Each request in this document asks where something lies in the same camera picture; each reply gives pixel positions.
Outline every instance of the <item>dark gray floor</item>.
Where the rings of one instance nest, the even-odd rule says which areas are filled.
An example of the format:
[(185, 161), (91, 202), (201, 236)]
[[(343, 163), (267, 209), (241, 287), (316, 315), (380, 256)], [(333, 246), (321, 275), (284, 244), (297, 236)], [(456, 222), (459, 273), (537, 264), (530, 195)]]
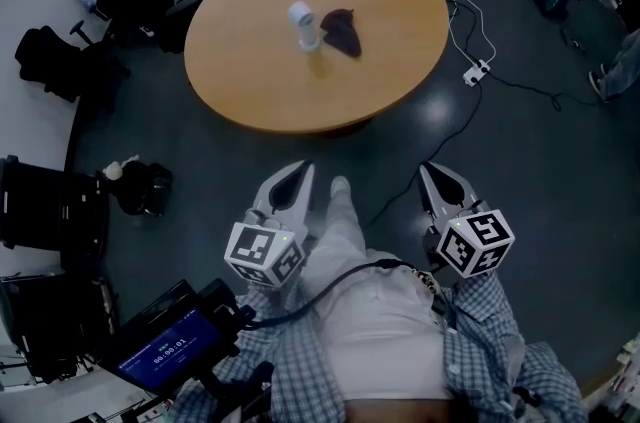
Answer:
[[(487, 34), (498, 48), (492, 64), (498, 76), (595, 101), (586, 72), (610, 59), (623, 35), (612, 13), (596, 0), (571, 3), (564, 26), (582, 38), (588, 52), (582, 56), (563, 44), (558, 25), (530, 0), (473, 1), (484, 10)], [(470, 24), (463, 11), (454, 21), (457, 37), (464, 38)], [(489, 54), (479, 34), (470, 48), (476, 56)], [(357, 133), (274, 136), (211, 111), (191, 89), (181, 55), (149, 43), (121, 57), (134, 75), (119, 92), (116, 113), (85, 127), (76, 169), (91, 172), (140, 154), (175, 175), (162, 219), (129, 217), (112, 206), (105, 264), (124, 319), (182, 278), (200, 288), (220, 276), (241, 291), (222, 260), (228, 233), (261, 181), (278, 168), (303, 158), (316, 163), (318, 209), (326, 206), (330, 179), (346, 175), (357, 210), (368, 220), (461, 126), (478, 97), (463, 84), (467, 67), (449, 41), (411, 97)], [(586, 381), (638, 330), (640, 87), (595, 109), (563, 102), (562, 113), (545, 98), (491, 79), (483, 87), (473, 123), (437, 161), (466, 176), (517, 236), (500, 278), (525, 339), (549, 342)], [(425, 267), (421, 227), (414, 188), (366, 238), (371, 247)]]

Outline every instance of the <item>table top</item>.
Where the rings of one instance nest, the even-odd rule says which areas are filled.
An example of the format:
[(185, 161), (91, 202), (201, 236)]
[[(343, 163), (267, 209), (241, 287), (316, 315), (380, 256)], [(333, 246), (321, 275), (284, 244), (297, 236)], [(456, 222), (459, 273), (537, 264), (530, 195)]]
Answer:
[(185, 44), (191, 84), (238, 124), (271, 132), (322, 132), (357, 123), (406, 96), (431, 72), (448, 35), (445, 0), (301, 0), (319, 26), (354, 10), (362, 56), (322, 43), (304, 53), (287, 11), (299, 0), (204, 0)]

